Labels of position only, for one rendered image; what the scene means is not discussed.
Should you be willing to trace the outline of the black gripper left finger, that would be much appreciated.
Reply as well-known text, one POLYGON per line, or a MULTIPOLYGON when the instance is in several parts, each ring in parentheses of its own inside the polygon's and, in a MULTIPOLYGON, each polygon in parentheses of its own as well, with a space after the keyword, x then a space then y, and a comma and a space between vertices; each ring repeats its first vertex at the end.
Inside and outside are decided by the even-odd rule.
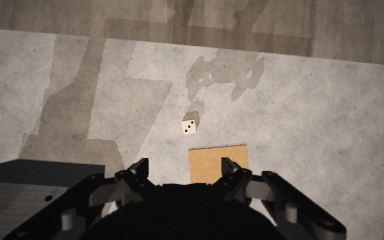
POLYGON ((132 200, 137 203, 169 195, 161 185, 148 180, 148 175, 148 158, 141 158, 127 170, 116 172, 115 177, 92 174, 2 240, 76 240, 88 230, 105 203, 115 201, 116 208, 119 208, 132 200))

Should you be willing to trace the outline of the tan flat mat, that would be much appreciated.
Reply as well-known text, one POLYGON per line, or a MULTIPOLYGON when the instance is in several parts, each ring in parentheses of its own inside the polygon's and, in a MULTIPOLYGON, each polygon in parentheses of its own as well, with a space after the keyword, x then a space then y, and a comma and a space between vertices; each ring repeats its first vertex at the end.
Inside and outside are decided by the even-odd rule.
POLYGON ((228 157, 248 169, 246 145, 188 150, 192 183, 214 184, 222 177, 221 158, 228 157))

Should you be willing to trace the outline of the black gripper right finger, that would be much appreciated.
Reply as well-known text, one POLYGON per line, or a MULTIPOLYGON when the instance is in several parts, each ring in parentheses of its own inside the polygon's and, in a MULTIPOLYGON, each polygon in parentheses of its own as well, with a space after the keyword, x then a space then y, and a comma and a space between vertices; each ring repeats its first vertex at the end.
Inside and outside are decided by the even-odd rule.
POLYGON ((262 171, 261 176, 253 175, 251 170, 222 157, 221 174, 198 195, 228 202, 235 198, 248 206, 252 198, 261 199, 275 223, 277 216, 275 227, 286 240, 347 240, 347 229, 340 221, 277 173, 262 171))

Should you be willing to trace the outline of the white die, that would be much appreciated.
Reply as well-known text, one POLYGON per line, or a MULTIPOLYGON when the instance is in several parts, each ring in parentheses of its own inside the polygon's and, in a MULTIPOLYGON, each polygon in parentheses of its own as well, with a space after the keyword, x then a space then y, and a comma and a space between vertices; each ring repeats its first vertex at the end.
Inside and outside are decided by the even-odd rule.
POLYGON ((196 121, 195 119, 182 120, 183 134, 196 133, 196 121))

